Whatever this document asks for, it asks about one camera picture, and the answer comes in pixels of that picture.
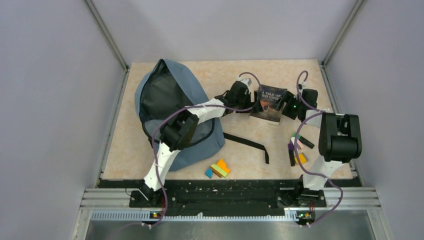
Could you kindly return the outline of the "dark brown bottom book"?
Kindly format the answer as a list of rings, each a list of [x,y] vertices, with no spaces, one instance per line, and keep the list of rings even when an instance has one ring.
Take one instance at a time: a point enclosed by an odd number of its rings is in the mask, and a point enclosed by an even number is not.
[[[252,112],[250,118],[267,124],[278,126],[281,120],[281,110],[277,110],[278,101],[287,92],[286,88],[279,88],[269,85],[261,85],[261,112]]]

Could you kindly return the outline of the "blue student backpack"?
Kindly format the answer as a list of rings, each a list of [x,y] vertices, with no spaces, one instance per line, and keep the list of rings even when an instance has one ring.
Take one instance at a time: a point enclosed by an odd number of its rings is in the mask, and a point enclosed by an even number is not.
[[[231,140],[262,151],[257,142],[223,131],[220,118],[233,112],[260,113],[262,93],[251,91],[250,78],[236,80],[223,94],[208,99],[185,65],[160,59],[135,92],[135,109],[150,145],[179,153],[169,170],[175,172],[213,157]]]

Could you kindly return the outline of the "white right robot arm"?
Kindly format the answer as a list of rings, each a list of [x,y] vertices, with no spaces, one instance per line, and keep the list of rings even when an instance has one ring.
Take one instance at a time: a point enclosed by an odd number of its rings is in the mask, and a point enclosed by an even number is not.
[[[317,99],[317,90],[304,88],[299,95],[285,92],[273,104],[278,111],[282,110],[283,115],[320,129],[319,156],[308,173],[300,177],[293,191],[293,200],[299,206],[318,200],[328,177],[362,153],[359,116],[319,112]]]

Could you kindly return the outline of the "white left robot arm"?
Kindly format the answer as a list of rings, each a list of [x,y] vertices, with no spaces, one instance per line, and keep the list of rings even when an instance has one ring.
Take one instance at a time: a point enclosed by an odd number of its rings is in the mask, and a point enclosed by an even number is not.
[[[259,113],[263,111],[260,103],[262,89],[251,91],[251,79],[237,80],[231,88],[209,101],[196,105],[179,105],[176,101],[167,101],[166,105],[154,103],[153,110],[168,109],[165,117],[140,111],[139,118],[150,144],[158,144],[153,150],[154,162],[139,188],[141,200],[149,207],[160,202],[158,190],[164,189],[164,183],[177,155],[205,141],[213,133],[215,126],[206,129],[206,135],[197,136],[205,122],[214,121],[233,112]]]

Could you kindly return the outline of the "purple cap black marker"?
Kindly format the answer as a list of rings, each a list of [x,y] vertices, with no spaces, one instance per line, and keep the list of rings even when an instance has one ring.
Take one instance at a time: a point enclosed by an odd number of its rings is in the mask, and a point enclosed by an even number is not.
[[[288,148],[288,155],[289,155],[289,161],[290,161],[290,166],[294,167],[296,165],[295,162],[295,155],[294,155],[294,146],[291,142],[289,142],[287,144],[287,148]]]

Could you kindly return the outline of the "green cap black marker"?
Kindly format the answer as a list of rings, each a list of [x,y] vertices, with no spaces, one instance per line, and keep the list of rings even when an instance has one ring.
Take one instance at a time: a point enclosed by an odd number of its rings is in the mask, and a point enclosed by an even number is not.
[[[290,142],[292,143],[293,147],[295,146],[295,136],[296,136],[296,133],[294,133],[292,135],[292,137],[290,138]],[[309,141],[308,139],[306,139],[305,137],[299,135],[298,136],[298,140],[297,140],[296,149],[302,150],[305,147],[308,147],[310,149],[313,149],[315,147],[315,145],[311,141]]]

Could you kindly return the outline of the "yellow grey sharpener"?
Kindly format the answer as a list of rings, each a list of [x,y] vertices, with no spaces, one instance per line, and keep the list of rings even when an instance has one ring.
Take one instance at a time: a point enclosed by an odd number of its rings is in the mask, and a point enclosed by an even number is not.
[[[295,165],[305,164],[308,161],[309,161],[309,159],[304,152],[299,153],[298,157],[296,155],[294,156]]]

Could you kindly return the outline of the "orange eraser block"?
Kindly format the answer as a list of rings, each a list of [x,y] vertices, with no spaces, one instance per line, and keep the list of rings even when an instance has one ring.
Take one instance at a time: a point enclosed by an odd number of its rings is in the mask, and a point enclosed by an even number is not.
[[[227,167],[227,164],[225,163],[225,161],[221,158],[216,165],[223,170],[224,172],[226,172],[227,174],[230,172],[230,169]]]

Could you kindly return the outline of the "green brown eraser block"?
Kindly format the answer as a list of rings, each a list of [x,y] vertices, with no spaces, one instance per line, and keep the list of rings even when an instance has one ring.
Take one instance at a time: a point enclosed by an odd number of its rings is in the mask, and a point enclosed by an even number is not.
[[[210,166],[212,172],[220,178],[226,178],[228,173],[216,164]]]

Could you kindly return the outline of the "blue eraser wedge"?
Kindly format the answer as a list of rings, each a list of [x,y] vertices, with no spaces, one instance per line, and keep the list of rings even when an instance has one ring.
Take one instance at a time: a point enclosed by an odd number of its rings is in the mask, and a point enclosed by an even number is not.
[[[214,176],[214,172],[211,168],[208,168],[205,173],[204,173],[209,179],[212,179],[212,177]]]

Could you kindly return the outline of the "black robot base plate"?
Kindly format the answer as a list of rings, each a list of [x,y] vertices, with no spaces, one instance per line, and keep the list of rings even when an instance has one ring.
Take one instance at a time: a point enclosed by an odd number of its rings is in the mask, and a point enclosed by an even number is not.
[[[284,215],[285,207],[326,207],[323,192],[302,196],[299,180],[167,180],[150,201],[141,180],[101,180],[99,188],[129,191],[131,208],[155,208],[153,216],[259,217]]]

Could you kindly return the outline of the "aluminium frame rail right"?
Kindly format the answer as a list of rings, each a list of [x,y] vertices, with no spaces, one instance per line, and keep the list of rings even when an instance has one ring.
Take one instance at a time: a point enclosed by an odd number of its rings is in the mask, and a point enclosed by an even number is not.
[[[351,25],[353,24],[354,20],[356,19],[357,15],[359,14],[360,10],[363,8],[363,5],[367,2],[367,0],[356,0],[350,13],[348,14],[346,20],[344,21],[343,25],[341,26],[338,34],[336,35],[336,38],[334,39],[333,43],[331,44],[327,54],[325,55],[324,59],[321,62],[322,68],[326,68],[328,64],[331,62],[334,54],[336,53],[337,49],[339,48],[340,44],[342,43],[345,35],[347,34],[348,30],[350,29]]]

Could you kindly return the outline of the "aluminium frame rail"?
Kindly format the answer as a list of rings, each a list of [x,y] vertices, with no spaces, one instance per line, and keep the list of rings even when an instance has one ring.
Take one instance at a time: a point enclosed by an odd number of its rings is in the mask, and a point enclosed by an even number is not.
[[[103,39],[105,40],[109,50],[111,51],[114,58],[119,63],[120,67],[127,71],[129,69],[129,65],[126,63],[123,54],[118,48],[118,45],[116,44],[112,34],[110,33],[105,21],[103,20],[100,12],[98,11],[95,3],[93,0],[83,0],[85,6],[87,7],[88,11],[90,12],[97,28],[100,31],[100,34],[102,35]]]
[[[354,20],[356,19],[357,15],[359,14],[360,10],[363,8],[363,5],[367,2],[367,0],[356,0],[350,13],[348,14],[346,20],[344,21],[343,25],[341,26],[338,34],[336,35],[336,38],[334,39],[333,43],[331,44],[327,54],[325,55],[324,59],[321,62],[322,68],[326,68],[328,64],[331,62],[334,54],[336,53],[337,49],[339,48],[340,44],[342,43],[345,35],[347,34],[348,30],[350,29],[351,25],[353,24]]]

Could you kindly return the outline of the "aluminium frame rail left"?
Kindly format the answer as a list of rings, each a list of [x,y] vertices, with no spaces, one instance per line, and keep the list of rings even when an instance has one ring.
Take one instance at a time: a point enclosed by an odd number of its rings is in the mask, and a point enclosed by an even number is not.
[[[109,50],[111,51],[114,58],[119,63],[120,67],[127,71],[129,69],[129,65],[126,63],[123,54],[118,48],[118,45],[116,44],[112,34],[110,33],[105,21],[103,20],[100,12],[98,11],[95,3],[93,0],[83,0],[85,6],[87,7],[88,11],[90,12],[97,28],[100,31],[100,34],[102,35],[103,39],[105,40]]]

